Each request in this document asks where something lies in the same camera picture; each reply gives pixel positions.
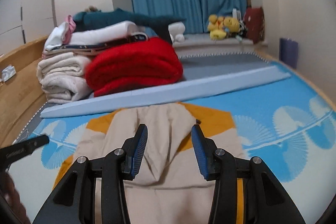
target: purple object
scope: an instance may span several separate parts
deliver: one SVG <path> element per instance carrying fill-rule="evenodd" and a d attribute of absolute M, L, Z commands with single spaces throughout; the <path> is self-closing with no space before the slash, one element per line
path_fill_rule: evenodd
<path fill-rule="evenodd" d="M 296 69 L 299 44 L 290 38 L 280 38 L 279 59 L 286 65 Z"/>

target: red blanket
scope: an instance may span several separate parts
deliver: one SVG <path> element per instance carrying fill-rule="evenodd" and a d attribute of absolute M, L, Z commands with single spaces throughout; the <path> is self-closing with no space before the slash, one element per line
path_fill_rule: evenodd
<path fill-rule="evenodd" d="M 181 79 L 183 67 L 173 47 L 159 37 L 114 47 L 86 68 L 85 79 L 95 97 Z"/>

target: white plush toy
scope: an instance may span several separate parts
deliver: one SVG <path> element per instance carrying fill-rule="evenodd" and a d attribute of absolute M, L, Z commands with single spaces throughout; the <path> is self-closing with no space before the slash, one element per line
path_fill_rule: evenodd
<path fill-rule="evenodd" d="M 168 26 L 168 30 L 170 33 L 171 41 L 174 42 L 184 42 L 184 31 L 185 31 L 185 25 L 183 22 L 176 22 L 173 24 L 170 24 Z"/>

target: metal screw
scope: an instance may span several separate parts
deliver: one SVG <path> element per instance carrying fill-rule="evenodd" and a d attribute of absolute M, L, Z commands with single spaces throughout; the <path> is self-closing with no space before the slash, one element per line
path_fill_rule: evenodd
<path fill-rule="evenodd" d="M 260 164 L 261 163 L 261 158 L 259 158 L 259 157 L 254 157 L 252 160 L 255 164 Z"/>
<path fill-rule="evenodd" d="M 77 162 L 79 163 L 79 164 L 82 164 L 83 162 L 85 162 L 86 161 L 86 157 L 84 157 L 84 156 L 80 156 L 78 159 L 77 159 Z"/>
<path fill-rule="evenodd" d="M 117 155 L 117 156 L 120 156 L 124 153 L 124 150 L 122 150 L 121 148 L 118 148 L 116 150 L 114 150 L 114 153 Z"/>
<path fill-rule="evenodd" d="M 215 153 L 218 155 L 218 156 L 222 156 L 225 154 L 225 150 L 224 149 L 216 149 Z"/>

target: wooden headboard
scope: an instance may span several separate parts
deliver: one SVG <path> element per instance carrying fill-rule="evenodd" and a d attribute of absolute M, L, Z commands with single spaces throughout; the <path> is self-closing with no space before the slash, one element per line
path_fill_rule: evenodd
<path fill-rule="evenodd" d="M 15 76 L 0 83 L 0 147 L 11 145 L 46 102 L 36 77 L 46 39 L 29 42 L 0 58 L 0 71 L 8 65 L 16 70 Z"/>

